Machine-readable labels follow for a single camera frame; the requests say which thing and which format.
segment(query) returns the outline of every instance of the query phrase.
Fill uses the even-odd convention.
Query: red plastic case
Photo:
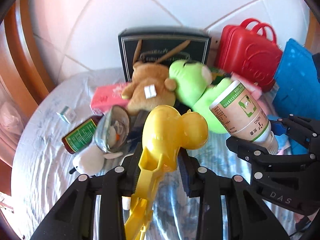
[[[271,29],[273,40],[257,32],[265,27]],[[216,66],[227,73],[235,72],[252,83],[257,82],[263,92],[270,91],[275,83],[273,76],[282,57],[276,44],[276,34],[266,23],[259,23],[251,31],[242,26],[225,27],[216,58]]]
[[[220,39],[220,44],[218,47],[217,56],[215,59],[215,66],[216,67],[222,68],[220,66],[222,66],[222,61],[224,59],[226,45],[228,44],[228,40],[229,40],[229,37],[230,37],[232,31],[234,31],[236,28],[244,28],[245,29],[252,22],[261,23],[257,19],[249,18],[249,19],[244,20],[239,26],[238,25],[227,25],[223,28],[221,39]],[[264,37],[267,37],[266,31],[264,28],[263,28],[262,35]]]

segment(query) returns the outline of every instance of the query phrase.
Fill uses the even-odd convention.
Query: white bottle
[[[272,155],[278,153],[269,119],[239,80],[213,101],[210,110],[230,135],[265,147]]]

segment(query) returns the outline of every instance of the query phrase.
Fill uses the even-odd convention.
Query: white label on teddy bear
[[[156,97],[157,92],[156,92],[155,85],[150,85],[150,86],[144,87],[144,94],[146,96],[146,99]]]

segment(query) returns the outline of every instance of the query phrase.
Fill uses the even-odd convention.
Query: pink box
[[[126,107],[129,100],[122,99],[122,90],[127,83],[118,83],[103,87],[97,87],[91,99],[90,107],[95,114],[103,114],[114,105]]]

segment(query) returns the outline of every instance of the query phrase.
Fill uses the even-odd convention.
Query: white plush toy
[[[80,174],[93,176],[102,170],[105,159],[114,159],[122,154],[122,152],[105,154],[93,141],[87,148],[79,152],[72,164]]]

